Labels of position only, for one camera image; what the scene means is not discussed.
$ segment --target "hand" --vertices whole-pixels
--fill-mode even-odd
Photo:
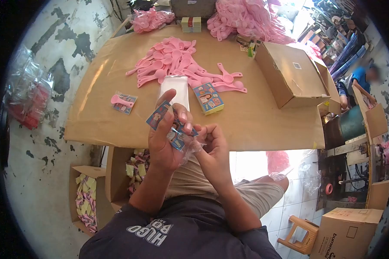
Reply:
[[[160,106],[165,100],[170,102],[176,96],[176,90],[170,89],[166,91],[157,101],[156,108]],[[181,104],[173,104],[177,110],[179,120],[185,125],[184,132],[192,131],[192,114]],[[156,168],[161,172],[174,172],[181,164],[184,153],[171,146],[167,139],[167,133],[170,131],[174,121],[174,116],[167,112],[163,119],[158,124],[157,130],[152,128],[148,134],[148,148],[150,150],[150,167]],[[195,130],[201,130],[200,126],[196,126]]]
[[[372,104],[372,105],[375,105],[376,104],[376,98],[374,98],[372,95],[371,96],[368,96],[368,99],[369,99],[369,101],[370,101],[370,103]]]
[[[229,169],[229,147],[222,129],[217,124],[211,124],[202,127],[198,133],[197,139],[204,141],[206,146],[194,154],[204,176],[218,192],[233,186]]]

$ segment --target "barcode label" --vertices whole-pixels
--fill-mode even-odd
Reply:
[[[295,67],[296,69],[301,69],[301,66],[300,66],[300,64],[298,64],[298,63],[294,63],[294,62],[292,62],[292,64],[294,65],[294,67]]]

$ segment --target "fingernail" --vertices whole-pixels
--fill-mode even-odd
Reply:
[[[183,120],[187,121],[187,115],[186,115],[186,113],[182,112],[182,114],[180,114],[180,117],[181,117]]]
[[[187,129],[187,131],[191,131],[192,130],[192,124],[190,122],[186,123],[185,124],[185,128]]]
[[[166,114],[164,115],[164,118],[166,119],[166,121],[169,121],[171,119],[171,113],[166,112]]]

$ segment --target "blue shirt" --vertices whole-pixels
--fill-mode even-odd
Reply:
[[[368,93],[370,93],[370,84],[366,81],[366,69],[364,67],[358,67],[353,71],[351,76],[351,82],[348,85],[347,90],[349,93],[353,93],[353,88],[351,88],[353,84],[353,80],[356,79],[358,84]]]

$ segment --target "child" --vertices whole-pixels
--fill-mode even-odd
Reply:
[[[376,99],[370,95],[370,83],[379,79],[379,68],[375,64],[371,64],[368,69],[358,67],[350,74],[346,80],[338,80],[336,88],[340,96],[342,111],[349,110],[356,105],[354,101],[353,86],[356,87],[364,96],[366,96],[371,104],[376,104]]]

